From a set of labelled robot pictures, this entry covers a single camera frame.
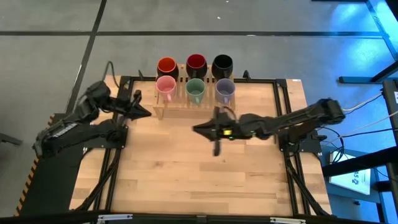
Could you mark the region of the black aluminium table frame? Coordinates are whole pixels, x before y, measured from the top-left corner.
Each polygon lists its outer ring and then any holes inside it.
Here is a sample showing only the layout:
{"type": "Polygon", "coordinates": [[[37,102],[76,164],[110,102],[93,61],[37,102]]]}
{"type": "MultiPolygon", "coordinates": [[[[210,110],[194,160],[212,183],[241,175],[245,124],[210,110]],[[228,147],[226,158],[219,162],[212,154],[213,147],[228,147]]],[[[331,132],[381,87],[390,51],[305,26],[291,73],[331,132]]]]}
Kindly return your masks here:
{"type": "MultiPolygon", "coordinates": [[[[278,116],[286,113],[282,82],[237,78],[235,113],[278,116]]],[[[127,145],[121,150],[112,212],[177,213],[199,215],[291,216],[293,210],[283,154],[276,138],[261,141],[223,141],[221,154],[194,133],[211,110],[164,111],[156,117],[153,81],[134,81],[141,103],[154,115],[128,121],[127,145]]],[[[77,208],[94,189],[105,150],[93,149],[81,162],[69,208],[77,208]]],[[[301,154],[305,183],[315,200],[331,213],[319,160],[301,154]]]]}

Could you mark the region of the white box with blue print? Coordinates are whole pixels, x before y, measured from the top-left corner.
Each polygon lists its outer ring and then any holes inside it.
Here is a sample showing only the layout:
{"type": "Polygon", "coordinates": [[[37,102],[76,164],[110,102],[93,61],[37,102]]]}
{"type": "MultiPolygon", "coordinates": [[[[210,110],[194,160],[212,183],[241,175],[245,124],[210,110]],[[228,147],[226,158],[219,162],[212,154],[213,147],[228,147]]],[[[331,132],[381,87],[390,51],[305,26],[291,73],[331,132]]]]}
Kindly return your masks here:
{"type": "Polygon", "coordinates": [[[359,170],[347,174],[329,177],[329,183],[363,195],[370,194],[371,170],[359,170]]]}

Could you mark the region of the lavender mug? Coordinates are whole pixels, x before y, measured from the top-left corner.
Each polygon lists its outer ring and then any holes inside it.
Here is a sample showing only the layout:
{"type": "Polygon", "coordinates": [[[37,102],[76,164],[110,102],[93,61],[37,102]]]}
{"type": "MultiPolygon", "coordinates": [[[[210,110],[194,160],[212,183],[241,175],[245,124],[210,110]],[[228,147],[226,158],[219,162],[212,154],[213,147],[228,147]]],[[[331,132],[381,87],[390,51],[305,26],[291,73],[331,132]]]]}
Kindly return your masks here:
{"type": "Polygon", "coordinates": [[[235,84],[232,80],[228,78],[220,79],[215,85],[215,98],[219,103],[227,105],[235,92],[235,84]]]}

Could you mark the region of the wooden slatted rack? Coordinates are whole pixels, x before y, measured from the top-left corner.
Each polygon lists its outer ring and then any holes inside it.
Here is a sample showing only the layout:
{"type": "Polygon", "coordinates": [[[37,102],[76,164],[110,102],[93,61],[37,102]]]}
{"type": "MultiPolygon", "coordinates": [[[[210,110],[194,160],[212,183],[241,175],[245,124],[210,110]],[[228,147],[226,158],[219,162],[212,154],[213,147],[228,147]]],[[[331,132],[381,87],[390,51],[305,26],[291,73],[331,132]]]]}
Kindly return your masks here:
{"type": "Polygon", "coordinates": [[[187,115],[190,117],[204,117],[207,118],[213,114],[214,107],[228,106],[235,110],[236,102],[234,93],[226,97],[224,101],[216,87],[217,80],[211,73],[211,65],[208,66],[208,71],[202,79],[205,83],[205,92],[202,101],[199,104],[194,103],[188,96],[186,86],[190,77],[186,71],[184,64],[178,64],[178,79],[176,81],[176,94],[171,102],[168,102],[161,96],[160,92],[154,90],[153,108],[156,116],[162,118],[181,118],[187,115]]]}

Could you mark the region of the pink mug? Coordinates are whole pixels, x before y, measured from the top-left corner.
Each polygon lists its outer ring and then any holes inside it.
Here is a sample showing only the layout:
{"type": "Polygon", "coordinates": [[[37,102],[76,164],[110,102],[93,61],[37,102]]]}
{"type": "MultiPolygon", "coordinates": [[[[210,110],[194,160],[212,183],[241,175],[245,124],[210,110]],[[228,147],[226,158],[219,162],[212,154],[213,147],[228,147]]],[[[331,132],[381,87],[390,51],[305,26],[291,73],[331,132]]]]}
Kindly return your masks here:
{"type": "Polygon", "coordinates": [[[172,102],[177,91],[177,84],[173,77],[165,75],[157,79],[155,87],[160,96],[167,102],[172,102]]]}

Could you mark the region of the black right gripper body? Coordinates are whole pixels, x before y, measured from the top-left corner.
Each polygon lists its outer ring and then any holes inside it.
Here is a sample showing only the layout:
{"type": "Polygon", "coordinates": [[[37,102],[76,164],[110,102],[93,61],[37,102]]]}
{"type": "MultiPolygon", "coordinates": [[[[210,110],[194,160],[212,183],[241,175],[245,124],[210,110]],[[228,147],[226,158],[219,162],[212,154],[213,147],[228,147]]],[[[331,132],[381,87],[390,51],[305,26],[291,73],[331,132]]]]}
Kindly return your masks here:
{"type": "Polygon", "coordinates": [[[221,154],[221,139],[235,140],[241,134],[239,123],[235,112],[228,106],[214,108],[213,112],[214,127],[212,128],[212,137],[214,140],[213,155],[221,154]]]}

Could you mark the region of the black slanted beam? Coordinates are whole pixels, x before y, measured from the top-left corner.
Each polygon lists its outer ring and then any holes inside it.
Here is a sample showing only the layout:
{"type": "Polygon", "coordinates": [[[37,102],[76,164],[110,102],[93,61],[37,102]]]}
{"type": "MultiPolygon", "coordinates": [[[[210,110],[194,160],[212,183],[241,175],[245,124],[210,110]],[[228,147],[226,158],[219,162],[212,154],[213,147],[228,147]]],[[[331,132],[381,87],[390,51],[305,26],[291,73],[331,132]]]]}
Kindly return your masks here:
{"type": "Polygon", "coordinates": [[[398,163],[398,146],[324,166],[322,167],[322,172],[324,177],[331,177],[363,169],[384,166],[391,162],[398,163]]]}

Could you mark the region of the black desk frame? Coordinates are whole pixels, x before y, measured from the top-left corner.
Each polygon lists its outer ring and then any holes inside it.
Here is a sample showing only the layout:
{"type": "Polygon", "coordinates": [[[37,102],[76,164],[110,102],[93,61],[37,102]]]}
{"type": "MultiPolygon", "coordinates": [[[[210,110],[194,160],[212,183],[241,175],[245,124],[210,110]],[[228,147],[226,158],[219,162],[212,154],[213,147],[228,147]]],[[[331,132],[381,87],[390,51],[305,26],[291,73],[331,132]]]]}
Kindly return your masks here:
{"type": "Polygon", "coordinates": [[[339,83],[343,84],[380,84],[384,80],[387,80],[391,75],[398,71],[398,52],[395,50],[393,43],[390,41],[389,34],[384,29],[382,22],[380,21],[376,10],[373,8],[370,0],[365,0],[365,4],[369,9],[370,14],[373,17],[373,20],[376,24],[378,31],[381,33],[381,37],[385,42],[387,48],[389,49],[394,62],[380,71],[378,74],[373,77],[347,77],[342,76],[338,78],[339,83]]]}

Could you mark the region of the black rig beam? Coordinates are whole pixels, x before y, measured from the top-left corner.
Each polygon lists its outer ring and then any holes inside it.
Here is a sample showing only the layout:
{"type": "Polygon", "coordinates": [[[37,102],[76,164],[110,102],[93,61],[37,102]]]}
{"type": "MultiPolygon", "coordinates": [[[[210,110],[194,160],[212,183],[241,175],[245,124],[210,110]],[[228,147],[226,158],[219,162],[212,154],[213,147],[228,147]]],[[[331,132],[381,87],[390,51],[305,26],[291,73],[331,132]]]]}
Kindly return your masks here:
{"type": "MultiPolygon", "coordinates": [[[[71,212],[53,215],[14,216],[0,218],[0,224],[85,224],[97,222],[99,215],[107,215],[105,211],[71,212]]],[[[166,215],[145,213],[114,213],[133,214],[131,220],[111,221],[107,224],[274,224],[270,217],[261,216],[226,216],[226,215],[166,215]]],[[[296,215],[293,217],[306,220],[306,224],[384,224],[336,218],[334,216],[296,215]]]]}

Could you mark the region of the black upright post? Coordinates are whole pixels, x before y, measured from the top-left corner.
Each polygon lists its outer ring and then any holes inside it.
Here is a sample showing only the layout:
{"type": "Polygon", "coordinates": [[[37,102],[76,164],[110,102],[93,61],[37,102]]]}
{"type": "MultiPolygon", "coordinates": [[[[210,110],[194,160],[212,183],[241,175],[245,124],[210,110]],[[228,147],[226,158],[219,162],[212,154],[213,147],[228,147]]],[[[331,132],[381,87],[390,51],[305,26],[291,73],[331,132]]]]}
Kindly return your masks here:
{"type": "Polygon", "coordinates": [[[398,217],[398,78],[383,81],[382,88],[389,113],[392,133],[396,143],[393,150],[392,161],[386,164],[386,168],[391,178],[392,198],[398,217]]]}

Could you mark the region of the all black mug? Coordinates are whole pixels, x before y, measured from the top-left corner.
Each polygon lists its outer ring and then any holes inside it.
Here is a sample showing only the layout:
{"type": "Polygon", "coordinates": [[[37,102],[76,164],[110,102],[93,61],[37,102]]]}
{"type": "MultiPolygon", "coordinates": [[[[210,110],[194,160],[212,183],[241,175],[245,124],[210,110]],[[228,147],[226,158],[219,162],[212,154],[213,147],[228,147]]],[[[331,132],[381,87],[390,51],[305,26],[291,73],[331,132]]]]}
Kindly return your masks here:
{"type": "Polygon", "coordinates": [[[229,55],[217,55],[211,66],[212,75],[216,80],[229,78],[233,72],[233,60],[229,55]]]}

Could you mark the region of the metal bracket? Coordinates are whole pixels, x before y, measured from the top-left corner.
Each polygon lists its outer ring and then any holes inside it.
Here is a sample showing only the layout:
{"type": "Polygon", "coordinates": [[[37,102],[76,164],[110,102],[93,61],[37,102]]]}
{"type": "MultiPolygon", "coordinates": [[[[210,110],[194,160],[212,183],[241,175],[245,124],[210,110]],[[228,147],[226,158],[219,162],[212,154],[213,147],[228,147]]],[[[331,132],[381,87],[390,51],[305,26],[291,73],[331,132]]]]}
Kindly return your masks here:
{"type": "Polygon", "coordinates": [[[283,217],[270,217],[270,222],[274,224],[306,224],[306,220],[283,217]]]}
{"type": "Polygon", "coordinates": [[[107,224],[111,221],[131,220],[133,214],[107,214],[99,215],[96,224],[107,224]]]}

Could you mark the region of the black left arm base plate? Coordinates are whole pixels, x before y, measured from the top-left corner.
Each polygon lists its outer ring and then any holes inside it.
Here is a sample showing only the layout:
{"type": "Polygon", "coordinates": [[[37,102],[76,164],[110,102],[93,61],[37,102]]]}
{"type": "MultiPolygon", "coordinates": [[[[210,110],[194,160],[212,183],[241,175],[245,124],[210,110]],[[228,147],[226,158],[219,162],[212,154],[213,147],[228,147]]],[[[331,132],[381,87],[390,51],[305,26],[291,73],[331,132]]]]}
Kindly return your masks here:
{"type": "Polygon", "coordinates": [[[129,127],[124,125],[114,137],[98,137],[84,143],[87,148],[120,149],[124,148],[127,141],[129,127]]]}

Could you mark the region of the black panel with hazard stripes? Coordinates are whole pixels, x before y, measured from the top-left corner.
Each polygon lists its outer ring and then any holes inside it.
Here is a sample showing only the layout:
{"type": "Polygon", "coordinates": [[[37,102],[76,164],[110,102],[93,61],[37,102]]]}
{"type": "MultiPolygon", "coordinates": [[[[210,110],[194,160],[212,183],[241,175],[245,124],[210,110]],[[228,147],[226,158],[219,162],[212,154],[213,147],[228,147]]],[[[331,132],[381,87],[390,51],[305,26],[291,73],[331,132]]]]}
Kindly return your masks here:
{"type": "Polygon", "coordinates": [[[68,212],[82,155],[78,144],[50,159],[34,159],[14,215],[68,212]]]}

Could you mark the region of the green mug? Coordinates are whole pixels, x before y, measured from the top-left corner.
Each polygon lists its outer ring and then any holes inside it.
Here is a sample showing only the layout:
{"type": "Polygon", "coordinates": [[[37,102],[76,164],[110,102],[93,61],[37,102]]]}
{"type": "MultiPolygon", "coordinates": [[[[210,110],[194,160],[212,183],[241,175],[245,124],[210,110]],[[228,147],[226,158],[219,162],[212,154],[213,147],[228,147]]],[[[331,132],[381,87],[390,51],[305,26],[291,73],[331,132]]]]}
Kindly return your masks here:
{"type": "Polygon", "coordinates": [[[199,105],[205,95],[205,82],[199,78],[192,78],[186,84],[185,90],[188,95],[188,99],[196,104],[199,105]]]}

